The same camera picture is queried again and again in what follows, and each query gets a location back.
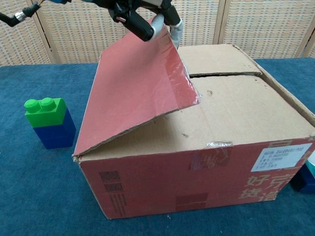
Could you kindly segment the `green toy brick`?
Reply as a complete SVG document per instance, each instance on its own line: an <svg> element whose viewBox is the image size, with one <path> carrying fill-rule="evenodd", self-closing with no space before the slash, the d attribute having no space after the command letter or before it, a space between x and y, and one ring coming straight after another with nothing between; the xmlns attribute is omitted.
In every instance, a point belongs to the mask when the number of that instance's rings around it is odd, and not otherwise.
<svg viewBox="0 0 315 236"><path fill-rule="evenodd" d="M29 99L24 103L25 117L33 128L63 123L66 103L63 98Z"/></svg>

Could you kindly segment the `blue grey book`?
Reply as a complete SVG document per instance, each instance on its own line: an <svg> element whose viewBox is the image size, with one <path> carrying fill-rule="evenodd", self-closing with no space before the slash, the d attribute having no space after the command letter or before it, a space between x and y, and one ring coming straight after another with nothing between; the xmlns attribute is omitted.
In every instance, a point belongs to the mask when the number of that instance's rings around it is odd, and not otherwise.
<svg viewBox="0 0 315 236"><path fill-rule="evenodd" d="M315 194L315 165L310 161L306 161L292 178L290 184L297 192Z"/></svg>

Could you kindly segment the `woven wooden folding screen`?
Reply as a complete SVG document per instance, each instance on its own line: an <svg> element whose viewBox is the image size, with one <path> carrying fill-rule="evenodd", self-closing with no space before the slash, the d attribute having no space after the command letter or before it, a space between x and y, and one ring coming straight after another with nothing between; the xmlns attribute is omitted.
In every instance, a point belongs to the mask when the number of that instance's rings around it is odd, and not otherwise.
<svg viewBox="0 0 315 236"><path fill-rule="evenodd" d="M182 46L231 43L254 59L315 57L315 0L172 0ZM0 66L96 62L127 29L81 0L45 1L15 27L0 21Z"/></svg>

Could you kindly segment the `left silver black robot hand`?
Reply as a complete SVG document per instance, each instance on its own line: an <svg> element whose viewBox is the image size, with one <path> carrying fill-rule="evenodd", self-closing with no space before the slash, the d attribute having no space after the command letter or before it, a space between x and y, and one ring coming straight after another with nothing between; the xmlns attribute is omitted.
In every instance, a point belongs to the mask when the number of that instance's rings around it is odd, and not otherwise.
<svg viewBox="0 0 315 236"><path fill-rule="evenodd" d="M149 23L136 12L138 8L148 9L156 15ZM165 25L169 26L171 40L176 48L179 47L184 24L172 0L114 0L108 11L114 22L122 23L145 42L154 39Z"/></svg>

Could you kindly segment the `blue toy brick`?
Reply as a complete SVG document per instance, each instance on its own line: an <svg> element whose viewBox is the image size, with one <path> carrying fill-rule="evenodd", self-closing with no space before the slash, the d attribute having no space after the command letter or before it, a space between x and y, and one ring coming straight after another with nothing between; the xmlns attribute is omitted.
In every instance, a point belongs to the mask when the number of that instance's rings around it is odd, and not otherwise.
<svg viewBox="0 0 315 236"><path fill-rule="evenodd" d="M46 149L71 147L76 134L76 127L68 109L62 124L37 127L33 130Z"/></svg>

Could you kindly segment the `red cardboard box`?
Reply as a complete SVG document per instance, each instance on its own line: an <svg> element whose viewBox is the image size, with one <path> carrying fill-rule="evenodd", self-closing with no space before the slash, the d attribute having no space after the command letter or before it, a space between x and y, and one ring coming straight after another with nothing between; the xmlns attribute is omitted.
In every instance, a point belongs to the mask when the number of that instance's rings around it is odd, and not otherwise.
<svg viewBox="0 0 315 236"><path fill-rule="evenodd" d="M166 29L101 56L73 159L108 219L274 200L315 151L315 114L232 44Z"/></svg>

